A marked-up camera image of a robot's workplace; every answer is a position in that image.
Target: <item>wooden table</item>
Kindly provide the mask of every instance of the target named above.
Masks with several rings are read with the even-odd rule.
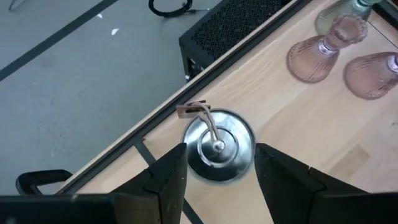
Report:
[[[355,57],[397,51],[398,32],[372,13],[368,37],[360,44],[343,49],[325,80],[315,85],[304,84],[287,70],[288,50],[294,43],[316,35],[315,17],[332,2],[314,0],[309,3],[191,101],[207,100],[214,108],[237,112],[251,124],[258,142],[269,144],[333,177],[368,192],[397,191],[398,88],[379,100],[366,101],[351,94],[342,75],[344,66]],[[195,79],[207,75],[226,55]],[[105,149],[70,181],[127,138],[146,119]],[[158,159],[180,142],[187,123],[173,113],[147,134],[143,142]],[[147,163],[133,146],[77,193],[110,192],[146,167]],[[188,174],[185,198],[204,223],[272,223],[253,168],[244,179],[222,187],[205,184]],[[184,214],[181,222],[190,223]]]

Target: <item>pink glass vase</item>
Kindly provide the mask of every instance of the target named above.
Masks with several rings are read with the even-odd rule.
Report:
[[[345,67],[344,80],[354,95],[367,100],[378,99],[398,84],[398,53],[357,57]]]
[[[295,44],[287,54],[287,67],[298,80],[316,83],[324,80],[335,65],[340,49],[362,41],[368,28],[359,16],[340,15],[326,35]]]

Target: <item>black floor stripe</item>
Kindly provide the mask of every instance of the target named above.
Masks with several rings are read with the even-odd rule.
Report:
[[[77,28],[81,27],[84,23],[94,18],[104,9],[112,5],[118,0],[103,0],[96,6],[92,7],[84,14],[79,16],[74,21],[70,22],[68,25],[58,30],[56,33],[51,35],[49,38],[45,39],[43,42],[36,45],[34,48],[30,49],[28,52],[17,58],[15,61],[11,62],[9,65],[5,66],[0,70],[0,81],[7,78],[9,75],[13,74],[16,70],[20,69],[31,60],[35,59],[41,53],[45,52],[51,46],[65,38],[67,35],[75,31]]]
[[[156,162],[156,159],[152,153],[150,153],[147,146],[142,142],[138,141],[135,143],[135,147],[137,148],[139,154],[144,158],[144,160],[148,163],[148,165]],[[182,211],[187,216],[187,218],[191,221],[192,224],[203,224],[202,220],[198,216],[198,214],[194,211],[191,205],[184,199],[184,205],[182,207]]]

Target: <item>black handle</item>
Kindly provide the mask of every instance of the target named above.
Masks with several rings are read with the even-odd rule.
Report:
[[[63,182],[71,176],[66,170],[27,172],[17,178],[16,187],[20,195],[42,195],[38,186]]]

